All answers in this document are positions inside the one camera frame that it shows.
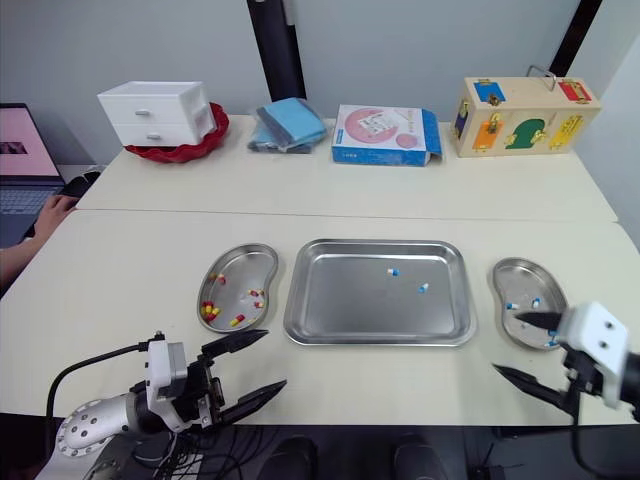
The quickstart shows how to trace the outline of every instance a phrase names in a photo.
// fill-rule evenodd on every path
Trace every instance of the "white drawer cabinet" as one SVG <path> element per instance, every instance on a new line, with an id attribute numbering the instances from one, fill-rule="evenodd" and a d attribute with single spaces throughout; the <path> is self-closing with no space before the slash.
<path id="1" fill-rule="evenodd" d="M 123 145 L 195 145 L 216 127 L 201 82 L 128 82 L 98 99 Z"/>

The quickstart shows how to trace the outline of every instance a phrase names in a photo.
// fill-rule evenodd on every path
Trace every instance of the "rectangular metal tray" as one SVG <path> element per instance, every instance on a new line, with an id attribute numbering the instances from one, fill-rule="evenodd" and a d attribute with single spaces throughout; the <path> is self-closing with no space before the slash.
<path id="1" fill-rule="evenodd" d="M 471 311 L 464 260 L 453 245 L 321 239 L 298 253 L 284 326 L 305 345 L 454 347 L 475 332 Z"/>

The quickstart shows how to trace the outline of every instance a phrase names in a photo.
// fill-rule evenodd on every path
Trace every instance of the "person's hand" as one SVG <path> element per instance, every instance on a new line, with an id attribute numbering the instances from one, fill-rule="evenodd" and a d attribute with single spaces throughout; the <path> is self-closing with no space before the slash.
<path id="1" fill-rule="evenodd" d="M 58 225 L 75 210 L 78 199 L 65 195 L 53 195 L 47 198 L 34 226 L 36 234 L 32 242 L 44 245 Z"/>

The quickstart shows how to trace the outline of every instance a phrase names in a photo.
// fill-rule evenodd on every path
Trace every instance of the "printed label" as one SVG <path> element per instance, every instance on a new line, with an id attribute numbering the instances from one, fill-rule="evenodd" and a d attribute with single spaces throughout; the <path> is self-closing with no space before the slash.
<path id="1" fill-rule="evenodd" d="M 378 133 L 391 130 L 397 126 L 384 112 L 374 113 L 368 117 L 361 118 L 358 120 L 358 124 L 370 135 L 377 135 Z"/>

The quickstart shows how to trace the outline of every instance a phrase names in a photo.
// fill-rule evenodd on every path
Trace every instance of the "red bowl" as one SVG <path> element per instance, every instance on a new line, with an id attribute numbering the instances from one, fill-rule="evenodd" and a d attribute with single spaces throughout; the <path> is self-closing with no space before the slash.
<path id="1" fill-rule="evenodd" d="M 213 118 L 218 126 L 207 133 L 198 145 L 180 145 L 179 147 L 136 147 L 127 145 L 125 150 L 158 163 L 185 163 L 195 158 L 204 157 L 222 144 L 222 137 L 229 129 L 229 117 L 217 103 L 210 103 Z"/>

